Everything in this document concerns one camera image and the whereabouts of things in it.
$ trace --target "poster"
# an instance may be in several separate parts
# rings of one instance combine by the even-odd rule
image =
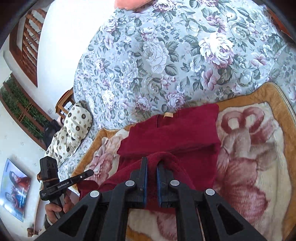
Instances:
[[[0,205],[24,221],[24,209],[31,179],[7,159],[0,190]]]

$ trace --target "green plant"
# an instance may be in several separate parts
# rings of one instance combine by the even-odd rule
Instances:
[[[6,105],[14,114],[14,116],[20,120],[21,124],[38,139],[43,138],[43,132],[37,128],[32,121],[27,116],[24,116],[20,108],[17,106],[17,103],[20,103],[41,126],[45,127],[49,124],[47,118],[40,112],[38,109],[32,105],[30,100],[24,95],[22,90],[18,87],[15,82],[13,75],[9,77],[6,81],[7,86],[9,87],[13,96],[3,86],[1,88],[2,98],[4,99]]]
[[[11,98],[11,96],[4,87],[1,88],[1,94],[2,98],[4,99],[6,105],[11,110],[11,112],[15,115],[17,119],[20,118],[22,112],[17,106],[17,102],[13,98]]]

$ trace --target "red sweater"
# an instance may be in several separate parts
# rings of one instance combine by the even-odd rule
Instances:
[[[221,145],[216,131],[218,111],[216,104],[206,104],[181,109],[172,118],[156,115],[136,124],[130,129],[129,136],[121,141],[117,151],[120,155],[117,172],[98,190],[112,190],[117,184],[128,180],[131,171],[140,168],[143,156],[148,157],[147,209],[159,211],[156,167],[161,160],[165,162],[165,168],[173,171],[176,179],[190,188],[200,191],[211,188]],[[97,189],[86,182],[78,185],[81,197]]]

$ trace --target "blue floral quilt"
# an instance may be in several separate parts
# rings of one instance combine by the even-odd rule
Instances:
[[[62,179],[102,127],[249,94],[266,81],[294,106],[295,62],[294,47],[251,0],[155,0],[136,11],[115,10],[77,67],[75,99],[86,103],[93,126],[64,163]]]

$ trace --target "finger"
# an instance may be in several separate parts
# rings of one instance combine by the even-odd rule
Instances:
[[[72,202],[71,199],[70,199],[70,197],[69,197],[67,194],[65,195],[64,202],[65,202],[65,203],[70,203],[70,202]]]
[[[45,205],[45,211],[46,211],[47,217],[52,223],[55,223],[57,221],[55,212],[60,212],[61,210],[62,208],[54,203],[49,203]]]
[[[66,203],[63,207],[64,213],[69,212],[74,207],[74,204],[72,202]]]
[[[67,189],[66,194],[67,194],[68,196],[70,196],[71,193],[72,193],[72,191],[71,191],[70,189]]]

